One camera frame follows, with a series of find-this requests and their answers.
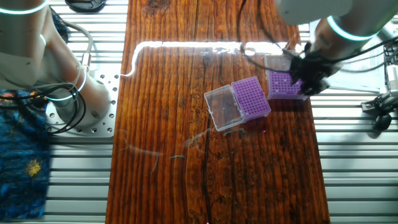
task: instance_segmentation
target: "teal light ring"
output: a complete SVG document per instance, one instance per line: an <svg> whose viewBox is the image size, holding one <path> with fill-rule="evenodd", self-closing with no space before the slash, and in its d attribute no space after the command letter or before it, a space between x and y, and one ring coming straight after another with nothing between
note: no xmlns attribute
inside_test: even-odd
<svg viewBox="0 0 398 224"><path fill-rule="evenodd" d="M10 14L10 15L28 15L28 14L32 14L34 12L37 12L37 11L43 9L45 6L47 6L48 3L49 3L49 0L45 0L41 5L37 6L36 8L28 9L28 10L21 10L21 11L0 8L0 13Z"/></svg>
<svg viewBox="0 0 398 224"><path fill-rule="evenodd" d="M353 41L364 41L364 40L372 39L375 35L378 34L378 32L377 32L377 33L375 33L375 34L373 34L373 35L370 35L370 36L363 36L363 37L362 37L362 36L353 35L353 34L349 34L349 33L345 32L342 28L340 28L340 26L337 25L337 23L335 22L335 20L333 19L332 16L329 16L327 20L328 20L329 26L330 26L338 35L340 35L340 36L342 36L342 37L344 37L344 38L346 38L346 39L348 39L348 40L353 40Z"/></svg>

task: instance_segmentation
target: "clear plastic lid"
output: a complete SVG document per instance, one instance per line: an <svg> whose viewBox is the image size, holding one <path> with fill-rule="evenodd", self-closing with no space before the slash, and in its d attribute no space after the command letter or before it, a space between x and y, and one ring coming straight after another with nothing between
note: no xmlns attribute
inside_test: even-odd
<svg viewBox="0 0 398 224"><path fill-rule="evenodd" d="M205 99L217 131L245 122L231 85L205 93Z"/></svg>

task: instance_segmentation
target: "wooden table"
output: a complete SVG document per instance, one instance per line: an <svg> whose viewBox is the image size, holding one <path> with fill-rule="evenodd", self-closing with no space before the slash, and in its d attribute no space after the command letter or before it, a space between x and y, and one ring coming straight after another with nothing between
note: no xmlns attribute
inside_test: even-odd
<svg viewBox="0 0 398 224"><path fill-rule="evenodd" d="M205 92L257 76L267 93L265 71L239 52L182 47L236 41L240 5L130 1L122 73L136 63L120 85L106 223L330 222L309 100L270 101L267 118L220 133L209 116ZM299 41L272 0L261 11L277 40ZM255 15L249 1L244 42L267 40Z"/></svg>

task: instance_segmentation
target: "purple pipette tip rack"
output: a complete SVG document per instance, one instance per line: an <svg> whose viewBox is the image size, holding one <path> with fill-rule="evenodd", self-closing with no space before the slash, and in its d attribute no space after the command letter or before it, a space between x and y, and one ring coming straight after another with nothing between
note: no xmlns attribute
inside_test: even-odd
<svg viewBox="0 0 398 224"><path fill-rule="evenodd" d="M271 112L267 98L257 77L251 77L231 84L243 116L256 119Z"/></svg>
<svg viewBox="0 0 398 224"><path fill-rule="evenodd" d="M308 96L301 95L300 86L302 81L299 80L296 84L291 85L291 78L285 72L269 71L267 76L268 82L268 100L271 99L296 99L306 100Z"/></svg>

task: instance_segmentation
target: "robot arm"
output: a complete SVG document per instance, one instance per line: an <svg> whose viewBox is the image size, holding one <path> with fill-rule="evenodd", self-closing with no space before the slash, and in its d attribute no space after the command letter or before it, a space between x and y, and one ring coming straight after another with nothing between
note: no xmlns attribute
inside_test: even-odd
<svg viewBox="0 0 398 224"><path fill-rule="evenodd" d="M0 1L0 88L34 88L37 82L74 83L89 111L80 125L93 124L108 112L109 93L59 36L47 2ZM69 103L73 100L69 91L59 89L46 96L59 108L58 115L64 121L71 119L76 108Z"/></svg>
<svg viewBox="0 0 398 224"><path fill-rule="evenodd" d="M275 4L283 20L290 24L321 19L306 57L303 61L293 60L290 68L292 78L303 81L302 92L306 95L327 88L323 78L339 68L331 62L360 50L398 11L395 0L278 0Z"/></svg>

